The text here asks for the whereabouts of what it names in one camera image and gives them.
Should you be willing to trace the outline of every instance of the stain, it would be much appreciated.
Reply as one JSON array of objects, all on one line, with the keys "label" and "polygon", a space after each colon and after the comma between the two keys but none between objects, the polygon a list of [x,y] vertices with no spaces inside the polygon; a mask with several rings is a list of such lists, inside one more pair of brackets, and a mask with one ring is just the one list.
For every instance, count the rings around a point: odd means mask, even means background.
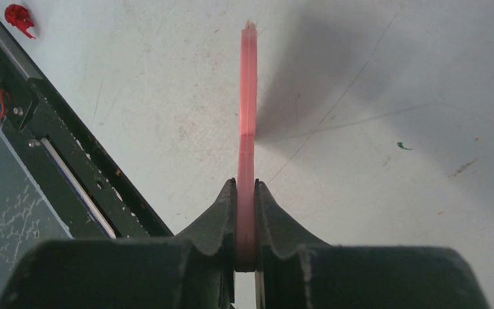
[{"label": "stain", "polygon": [[449,176],[448,176],[448,178],[454,178],[454,177],[456,177],[457,175],[459,175],[459,174],[461,174],[461,173],[465,172],[465,170],[467,170],[467,168],[469,168],[469,166],[473,165],[473,164],[474,164],[474,162],[476,162],[477,160],[478,160],[478,158],[476,158],[476,159],[474,159],[474,160],[472,160],[472,161],[468,162],[467,164],[462,165],[460,169],[458,169],[457,171],[455,171],[455,173],[454,173],[454,174],[449,175]]},{"label": "stain", "polygon": [[399,146],[400,149],[404,149],[404,150],[412,150],[413,148],[406,148],[404,147],[404,144],[402,142],[398,142],[397,143],[397,146]]},{"label": "stain", "polygon": [[385,163],[382,165],[382,167],[385,167],[389,163],[390,160],[391,160],[391,157],[388,157],[387,160],[385,161]]}]

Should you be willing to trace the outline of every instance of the red debris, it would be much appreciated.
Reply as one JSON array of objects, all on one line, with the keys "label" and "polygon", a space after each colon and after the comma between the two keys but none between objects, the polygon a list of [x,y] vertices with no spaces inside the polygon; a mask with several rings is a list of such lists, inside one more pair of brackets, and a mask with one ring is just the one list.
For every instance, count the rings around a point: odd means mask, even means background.
[{"label": "red debris", "polygon": [[34,26],[29,11],[21,5],[9,5],[5,10],[5,19],[12,26],[18,28],[30,39],[36,39],[27,29]]}]

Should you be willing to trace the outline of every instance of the green speck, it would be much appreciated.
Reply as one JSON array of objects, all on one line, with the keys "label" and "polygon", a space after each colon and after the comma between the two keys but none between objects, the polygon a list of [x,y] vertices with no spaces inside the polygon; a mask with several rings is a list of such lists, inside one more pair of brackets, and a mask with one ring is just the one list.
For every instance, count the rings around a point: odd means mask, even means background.
[{"label": "green speck", "polygon": [[402,144],[402,142],[398,142],[397,143],[397,146],[399,146],[400,149],[404,149],[404,150],[412,150],[413,148],[406,148],[404,147],[404,145]]}]

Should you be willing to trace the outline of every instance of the scratch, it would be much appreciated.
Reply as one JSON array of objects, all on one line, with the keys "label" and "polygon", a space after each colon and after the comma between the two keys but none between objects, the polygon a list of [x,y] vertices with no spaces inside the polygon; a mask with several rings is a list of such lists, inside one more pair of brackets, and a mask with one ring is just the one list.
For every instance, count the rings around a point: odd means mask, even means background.
[{"label": "scratch", "polygon": [[226,2],[226,8],[219,15],[222,16],[228,12],[228,7],[230,6],[230,0]]},{"label": "scratch", "polygon": [[147,101],[147,90],[149,88],[149,84],[148,84],[148,81],[147,81],[147,76],[145,75],[147,74],[147,61],[143,62],[143,80],[144,80],[144,84],[145,84],[145,89],[143,89],[143,101],[146,102]]},{"label": "scratch", "polygon": [[391,157],[388,157],[387,161],[385,161],[385,163],[382,165],[382,167],[385,167],[389,163],[390,160],[391,160]]},{"label": "scratch", "polygon": [[29,208],[25,208],[24,211],[27,211],[27,214],[24,215],[24,225],[22,227],[22,231],[18,234],[18,243],[16,244],[16,250],[14,251],[14,258],[13,258],[13,262],[12,263],[15,263],[17,260],[16,260],[16,257],[18,256],[18,248],[20,247],[20,244],[22,243],[22,237],[24,236],[24,231],[25,231],[25,226],[27,224],[27,219],[31,216],[32,214],[32,211],[33,211],[33,206],[35,206],[35,201],[32,201],[29,205]]},{"label": "scratch", "polygon": [[338,101],[336,101],[336,103],[334,104],[334,106],[329,110],[329,112],[325,115],[325,117],[322,118],[322,120],[319,122],[319,125],[317,125],[317,127],[315,128],[314,131],[310,132],[309,136],[307,137],[306,140],[304,140],[304,143],[302,143],[302,145],[298,148],[298,150],[293,154],[293,156],[287,161],[287,163],[285,163],[285,165],[283,165],[283,167],[281,167],[281,169],[279,170],[279,172],[277,172],[277,174],[272,177],[269,181],[268,181],[268,184],[270,184],[270,182],[275,178],[277,177],[277,175],[279,175],[279,173],[281,173],[281,171],[283,171],[283,169],[295,158],[295,156],[298,154],[298,152],[300,152],[300,150],[303,148],[303,146],[307,143],[307,141],[317,132],[317,129],[321,126],[321,124],[323,123],[323,121],[328,117],[328,115],[332,112],[332,110],[338,105],[338,103],[340,103],[340,101],[343,99],[343,97],[345,96],[345,94],[351,89],[351,86],[353,86],[353,84],[357,81],[357,79],[359,78],[359,76],[361,76],[361,74],[363,73],[363,71],[365,70],[365,68],[367,67],[368,65],[368,62],[367,61],[364,65],[364,67],[361,69],[361,71],[359,72],[359,74],[357,74],[357,76],[355,77],[355,79],[353,79],[353,81],[351,82],[351,84],[349,84],[349,87],[347,87],[347,89],[342,93],[342,96],[338,99]]},{"label": "scratch", "polygon": [[101,87],[103,87],[103,81],[105,79],[101,80],[101,84],[99,85],[99,92],[97,93],[97,101],[95,102],[95,109],[94,109],[94,115],[92,117],[92,128],[93,128],[93,122],[95,120],[95,114],[97,113],[97,106],[99,105],[99,96],[101,95]]},{"label": "scratch", "polygon": [[122,94],[122,92],[124,91],[124,87],[121,87],[120,90],[118,90],[118,92],[116,93],[116,95],[114,96],[114,99],[113,101],[111,101],[111,106],[109,107],[109,109],[107,110],[107,113],[105,114],[105,116],[103,117],[103,120],[99,123],[100,125],[103,125],[105,124],[105,121],[107,121],[107,119],[109,118],[109,115],[111,114],[111,111],[113,110],[114,108],[114,105],[116,105],[116,100],[118,100],[118,97]]},{"label": "scratch", "polygon": [[186,150],[186,151],[181,151],[181,152],[184,152],[184,153],[202,153],[205,151],[225,151],[225,150],[232,150],[232,148],[193,149],[193,150]]},{"label": "scratch", "polygon": [[259,77],[257,76],[257,97],[259,95],[259,91],[261,89],[261,87],[259,86]]},{"label": "scratch", "polygon": [[196,175],[194,175],[194,178],[192,179],[192,181],[190,182],[190,184],[188,186],[185,187],[185,190],[183,191],[183,194],[181,194],[181,198],[186,196],[190,190],[192,190],[192,187],[194,186],[194,184],[196,183],[196,181],[199,179],[200,175],[201,175],[201,172],[202,170],[199,170],[198,173],[196,173]]},{"label": "scratch", "polygon": [[469,168],[469,166],[473,165],[473,164],[474,164],[474,162],[476,162],[477,160],[478,160],[478,158],[476,158],[476,159],[474,159],[474,160],[472,160],[472,161],[468,162],[467,164],[462,165],[460,169],[458,169],[458,170],[457,170],[457,171],[456,171],[453,175],[449,175],[449,176],[448,176],[448,178],[453,178],[453,177],[456,177],[457,175],[459,175],[459,174],[461,174],[461,173],[465,172],[465,170],[466,170],[467,168]]},{"label": "scratch", "polygon": [[398,111],[391,111],[389,113],[386,113],[386,114],[383,114],[383,115],[380,115],[380,116],[370,117],[370,118],[366,118],[366,119],[355,121],[355,122],[349,122],[348,124],[340,124],[340,125],[337,125],[337,126],[326,127],[326,128],[323,128],[323,129],[316,129],[316,130],[310,131],[308,133],[291,135],[291,136],[287,136],[287,137],[280,138],[280,139],[275,139],[275,140],[268,140],[267,142],[282,142],[284,140],[289,140],[291,138],[300,138],[300,137],[303,137],[303,136],[313,135],[315,133],[321,133],[321,132],[326,132],[326,131],[330,131],[330,130],[334,130],[334,129],[342,129],[342,128],[345,128],[345,127],[357,126],[357,125],[363,124],[365,122],[379,120],[379,119],[383,119],[383,118],[389,117],[389,116],[400,115],[402,113],[413,111],[413,110],[419,109],[419,108],[424,108],[424,107],[427,107],[427,106],[430,106],[430,105],[434,105],[434,103],[424,103],[424,104],[412,106],[410,108],[400,109]]},{"label": "scratch", "polygon": [[201,41],[200,45],[198,45],[198,46],[203,46],[205,44],[205,42],[207,41],[207,39],[209,39],[209,37],[205,37],[205,39],[203,39],[203,41]]},{"label": "scratch", "polygon": [[257,38],[261,36],[261,34],[264,32],[264,30],[265,30],[266,28],[267,28],[267,26],[266,26],[266,27],[264,27],[264,29],[262,29],[262,31],[260,31],[260,32],[257,34]]},{"label": "scratch", "polygon": [[296,114],[297,114],[297,122],[298,122],[298,100],[300,98],[300,94],[297,94],[296,95],[296,100],[295,100],[295,111],[296,111]]},{"label": "scratch", "polygon": [[152,175],[152,171],[153,171],[153,170],[154,170],[154,169],[151,169],[151,171],[149,171],[149,173],[147,174],[147,177],[145,177],[145,180],[148,180],[148,179],[151,177],[151,175]]},{"label": "scratch", "polygon": [[378,149],[378,147],[372,144],[372,138],[370,137],[370,135],[368,135],[368,133],[364,129],[363,132],[365,133],[365,136],[368,138],[368,144],[370,145],[370,147],[372,147],[378,153],[378,155],[381,156],[381,152]]},{"label": "scratch", "polygon": [[391,22],[389,22],[389,24],[387,25],[387,28],[383,31],[383,33],[381,34],[381,37],[378,39],[378,41],[376,42],[376,46],[374,47],[374,49],[372,50],[372,56],[374,55],[374,53],[376,52],[376,48],[378,48],[378,45],[380,45],[380,41],[381,41],[381,38],[383,38],[383,36],[387,33],[387,30],[389,30],[389,28],[391,27],[391,25],[393,24],[393,22],[395,21],[395,19],[397,18],[397,16],[399,15],[399,12],[402,10],[402,7],[404,6],[404,3],[399,7],[399,9],[397,10],[397,12],[395,13],[395,16],[393,17],[393,19],[391,19]]},{"label": "scratch", "polygon": [[7,239],[10,239],[10,236],[12,236],[12,235],[16,235],[16,234],[14,233],[14,227],[10,227],[10,232],[8,233],[8,235],[6,235],[6,238],[7,238]]},{"label": "scratch", "polygon": [[143,52],[141,52],[141,54],[139,55],[139,59],[137,59],[137,61],[135,62],[135,66],[137,66],[139,64],[139,62],[141,61],[141,58],[143,58],[144,55],[145,55],[145,51],[143,50]]},{"label": "scratch", "polygon": [[80,87],[82,87],[82,84],[86,80],[86,69],[87,69],[87,67],[88,67],[88,62],[85,62],[84,63],[84,71],[82,72],[82,81],[80,82]]}]

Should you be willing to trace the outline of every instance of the red saw blade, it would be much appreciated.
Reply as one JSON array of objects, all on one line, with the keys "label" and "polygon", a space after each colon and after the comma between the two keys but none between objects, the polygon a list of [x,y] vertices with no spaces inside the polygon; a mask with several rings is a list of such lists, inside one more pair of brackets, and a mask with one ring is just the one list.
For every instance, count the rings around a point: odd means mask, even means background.
[{"label": "red saw blade", "polygon": [[255,269],[255,126],[257,123],[257,29],[247,22],[241,31],[239,83],[239,161],[235,226],[236,270]]}]

